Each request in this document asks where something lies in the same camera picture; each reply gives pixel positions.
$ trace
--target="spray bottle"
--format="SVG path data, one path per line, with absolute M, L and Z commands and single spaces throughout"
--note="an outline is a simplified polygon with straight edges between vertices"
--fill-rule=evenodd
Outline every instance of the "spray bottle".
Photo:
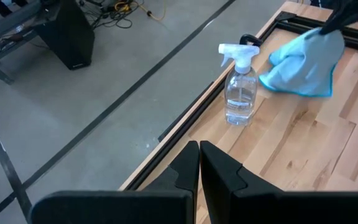
M 257 75 L 251 67 L 251 58 L 259 54 L 252 45 L 220 44 L 219 53 L 224 55 L 223 66 L 229 58 L 234 59 L 234 70 L 226 77 L 224 98 L 226 121 L 235 125 L 248 125 L 254 113 L 257 91 Z

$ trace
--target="spray nozzle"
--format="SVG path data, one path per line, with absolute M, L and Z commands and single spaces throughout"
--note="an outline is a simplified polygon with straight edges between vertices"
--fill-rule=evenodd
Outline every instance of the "spray nozzle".
M 236 62 L 236 72 L 248 73 L 251 66 L 251 58 L 259 54 L 259 47 L 253 45 L 219 44 L 219 53 L 224 55 L 221 67 L 229 58 Z

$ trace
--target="concrete floor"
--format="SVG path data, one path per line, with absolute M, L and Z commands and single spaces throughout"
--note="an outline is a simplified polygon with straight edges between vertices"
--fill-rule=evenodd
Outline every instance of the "concrete floor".
M 30 201 L 58 190 L 116 190 L 165 128 L 221 74 L 218 44 L 256 34 L 283 2 L 234 1 L 31 185 Z M 4 58 L 4 68 L 17 81 L 11 86 L 0 81 L 0 138 L 21 182 L 225 3 L 167 0 L 161 23 L 138 10 L 129 16 L 130 29 L 100 27 L 93 63 L 80 70 L 67 70 L 52 52 L 29 44 Z M 157 15 L 162 0 L 146 0 L 145 5 Z M 10 193 L 0 165 L 0 202 Z M 16 200 L 0 213 L 0 223 L 25 223 Z

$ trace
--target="butcher block tabletop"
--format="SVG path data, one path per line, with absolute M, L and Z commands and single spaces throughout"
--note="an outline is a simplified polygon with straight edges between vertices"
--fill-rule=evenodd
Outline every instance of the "butcher block tabletop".
M 321 21 L 325 21 L 331 13 L 327 9 L 286 2 L 257 36 L 280 11 Z M 351 27 L 358 29 L 358 23 Z M 271 52 L 297 36 L 275 29 L 262 44 L 260 55 L 253 59 L 252 66 L 257 73 L 270 68 L 268 56 Z M 121 189 L 126 188 L 232 68 L 233 64 L 201 96 Z M 283 190 L 358 190 L 357 50 L 347 48 L 339 61 L 334 71 L 334 94 L 331 98 L 273 93 L 259 86 L 256 112 L 247 127 L 226 123 L 224 105 L 224 95 L 220 92 L 139 189 L 153 181 L 188 141 L 207 140 L 241 162 L 246 169 Z M 196 215 L 197 223 L 210 222 L 201 181 Z

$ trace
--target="blue cloth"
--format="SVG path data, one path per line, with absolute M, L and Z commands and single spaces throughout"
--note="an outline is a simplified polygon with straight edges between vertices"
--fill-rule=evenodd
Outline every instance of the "blue cloth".
M 319 30 L 310 30 L 271 53 L 273 68 L 259 76 L 261 84 L 301 96 L 332 96 L 333 72 L 345 43 L 339 30 L 327 35 L 319 35 Z

